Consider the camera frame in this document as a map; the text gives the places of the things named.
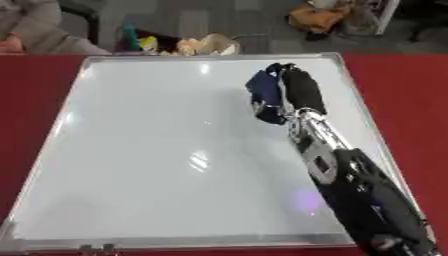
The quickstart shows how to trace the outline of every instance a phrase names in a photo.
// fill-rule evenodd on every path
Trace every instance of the gray carpet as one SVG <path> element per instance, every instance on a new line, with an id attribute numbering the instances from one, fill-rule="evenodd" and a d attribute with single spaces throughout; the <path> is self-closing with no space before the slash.
<path id="1" fill-rule="evenodd" d="M 284 22 L 300 0 L 77 0 L 101 10 L 100 46 L 112 50 L 123 24 L 166 35 L 201 38 L 208 33 L 238 36 L 245 54 L 268 53 L 448 53 L 448 30 L 428 31 L 422 42 L 406 39 L 412 23 L 393 20 L 381 37 L 330 38 L 308 42 Z M 62 27 L 85 36 L 86 24 L 64 14 Z"/>

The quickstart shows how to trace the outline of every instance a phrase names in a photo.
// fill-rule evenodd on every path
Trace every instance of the robotic arm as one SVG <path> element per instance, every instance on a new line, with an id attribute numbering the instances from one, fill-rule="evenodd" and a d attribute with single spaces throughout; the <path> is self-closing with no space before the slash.
<path id="1" fill-rule="evenodd" d="M 312 180 L 359 248 L 371 256 L 440 255 L 408 198 L 328 123 L 319 87 L 307 72 L 276 63 L 246 87 L 258 119 L 289 125 Z"/>

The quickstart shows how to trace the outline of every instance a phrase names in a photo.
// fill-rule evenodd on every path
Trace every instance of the whiteboard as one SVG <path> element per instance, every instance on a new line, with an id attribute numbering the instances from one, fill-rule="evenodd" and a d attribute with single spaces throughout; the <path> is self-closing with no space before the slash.
<path id="1" fill-rule="evenodd" d="M 244 85 L 275 62 L 308 71 L 333 126 L 405 188 L 336 55 L 90 58 L 0 250 L 352 244 L 287 127 L 253 116 Z"/>

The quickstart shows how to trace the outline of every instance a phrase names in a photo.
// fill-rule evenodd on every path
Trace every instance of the purple light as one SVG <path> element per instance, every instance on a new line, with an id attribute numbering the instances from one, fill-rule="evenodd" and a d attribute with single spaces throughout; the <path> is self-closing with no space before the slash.
<path id="1" fill-rule="evenodd" d="M 311 216 L 314 216 L 322 203 L 319 193 L 312 190 L 299 189 L 293 196 L 294 209 Z"/>

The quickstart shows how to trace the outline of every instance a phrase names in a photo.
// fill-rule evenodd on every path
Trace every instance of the red table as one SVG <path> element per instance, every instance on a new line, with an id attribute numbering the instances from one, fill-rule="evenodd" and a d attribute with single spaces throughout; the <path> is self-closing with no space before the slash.
<path id="1" fill-rule="evenodd" d="M 0 58 L 0 218 L 4 219 L 84 57 Z M 406 181 L 448 253 L 448 55 L 344 55 Z M 143 256 L 143 252 L 126 255 Z M 354 248 L 151 252 L 152 255 L 362 255 Z"/>

